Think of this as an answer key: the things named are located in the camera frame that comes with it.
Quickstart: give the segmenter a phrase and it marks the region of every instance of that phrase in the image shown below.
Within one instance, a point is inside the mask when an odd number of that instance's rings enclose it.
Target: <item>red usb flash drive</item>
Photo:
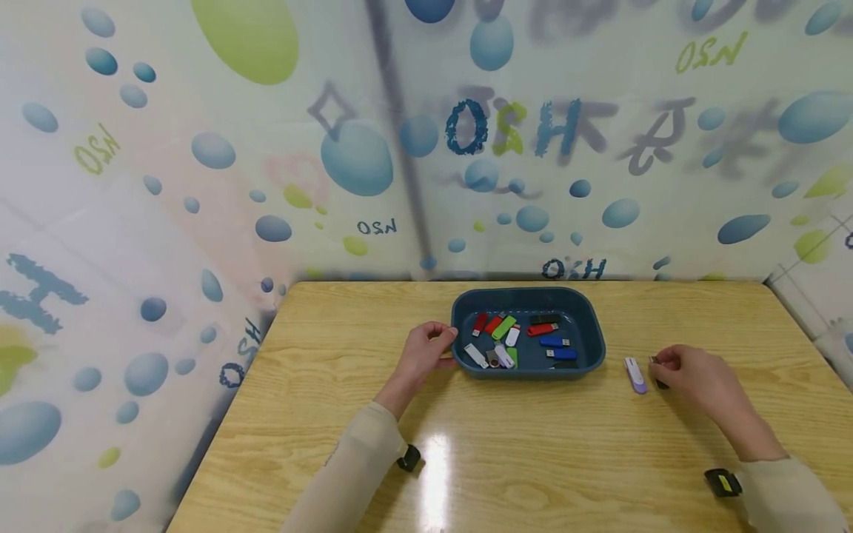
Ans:
[[[485,326],[485,321],[489,317],[485,313],[480,313],[477,317],[477,321],[474,322],[474,330],[471,332],[472,337],[479,337],[481,331],[483,331],[483,326]]]
[[[556,324],[537,324],[536,326],[530,326],[527,328],[527,336],[528,337],[536,337],[537,335],[544,335],[545,333],[551,333],[559,326]]]
[[[497,327],[501,325],[501,322],[503,322],[503,317],[502,316],[495,316],[494,318],[491,319],[491,322],[489,322],[489,325],[485,327],[485,332],[488,333],[489,335],[491,335],[492,332],[495,331],[497,329]]]

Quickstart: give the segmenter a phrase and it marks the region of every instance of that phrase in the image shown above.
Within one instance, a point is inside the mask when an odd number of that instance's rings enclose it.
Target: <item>beige sleeve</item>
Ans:
[[[833,496],[794,458],[741,463],[737,478],[750,524],[758,533],[845,533],[850,529]]]
[[[353,531],[388,469],[407,448],[394,415],[371,402],[344,430],[337,448],[296,501],[281,532]]]

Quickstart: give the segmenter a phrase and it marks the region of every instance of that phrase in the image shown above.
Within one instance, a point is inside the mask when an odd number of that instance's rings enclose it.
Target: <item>purple usb flash drive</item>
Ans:
[[[642,378],[640,365],[634,357],[625,357],[625,368],[628,369],[628,377],[631,380],[631,386],[634,387],[634,392],[637,394],[646,394],[648,387],[646,381]]]

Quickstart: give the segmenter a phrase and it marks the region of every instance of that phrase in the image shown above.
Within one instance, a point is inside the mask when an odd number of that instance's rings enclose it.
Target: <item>white usb flash drive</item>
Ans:
[[[512,368],[515,366],[513,358],[509,356],[509,352],[507,352],[507,349],[504,348],[503,345],[495,345],[495,353],[497,354],[497,360],[501,362],[502,367]]]
[[[465,352],[482,368],[488,368],[489,363],[486,362],[485,356],[477,350],[477,346],[469,344],[465,347]]]
[[[509,328],[509,333],[507,333],[507,346],[512,348],[515,346],[515,343],[519,342],[519,335],[521,334],[521,328],[518,324]]]

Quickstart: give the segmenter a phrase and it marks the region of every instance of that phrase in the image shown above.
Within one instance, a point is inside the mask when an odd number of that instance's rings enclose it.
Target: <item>usb flash drive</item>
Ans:
[[[477,316],[477,320],[474,321],[474,330],[471,332],[472,337],[479,337],[481,331],[483,331],[483,326],[485,326],[485,321],[489,320],[489,317],[485,313],[480,313]]]
[[[494,350],[485,352],[485,358],[489,360],[489,366],[492,368],[500,368],[501,360],[497,358],[497,353]]]
[[[577,352],[572,348],[557,348],[556,350],[545,350],[545,356],[553,357],[555,361],[575,361]]]
[[[531,316],[531,324],[555,324],[560,321],[560,315],[534,315]]]
[[[572,343],[569,342],[569,339],[561,339],[560,337],[540,337],[539,338],[540,346],[547,346],[548,348],[562,348],[563,346],[571,346]]]
[[[640,365],[634,357],[625,357],[625,368],[628,369],[628,377],[631,378],[631,386],[634,387],[634,392],[637,394],[646,394],[648,387],[646,381],[642,378]]]
[[[519,342],[519,335],[521,334],[521,327],[518,324],[509,328],[509,333],[507,333],[507,346],[515,346],[515,343]]]
[[[507,353],[510,357],[513,358],[513,362],[515,363],[515,367],[519,366],[519,351],[515,348],[507,348]]]
[[[653,365],[659,365],[660,364],[660,360],[658,359],[658,356],[649,356],[648,361]],[[666,391],[670,388],[669,385],[665,384],[660,379],[656,379],[654,381],[654,384],[657,385],[661,391]]]
[[[504,348],[502,344],[495,345],[495,353],[497,354],[497,359],[501,362],[502,367],[513,368],[515,366],[513,358],[509,355],[507,349]]]
[[[503,338],[503,336],[507,334],[507,331],[509,331],[509,328],[511,328],[514,323],[515,323],[515,317],[514,316],[510,315],[510,316],[504,318],[503,322],[501,322],[501,325],[496,327],[495,331],[491,332],[491,337],[494,340],[501,340],[501,338]]]
[[[485,357],[480,353],[480,350],[477,350],[477,346],[469,344],[465,347],[465,352],[471,356],[474,362],[476,362],[481,368],[489,367],[489,363],[486,362]]]
[[[493,316],[489,324],[486,325],[485,332],[491,335],[492,333],[494,333],[497,327],[501,325],[501,322],[503,322],[502,316]]]
[[[551,333],[559,326],[556,324],[539,324],[537,326],[530,326],[527,328],[527,336],[528,337],[536,337],[537,335],[544,335],[545,333]]]

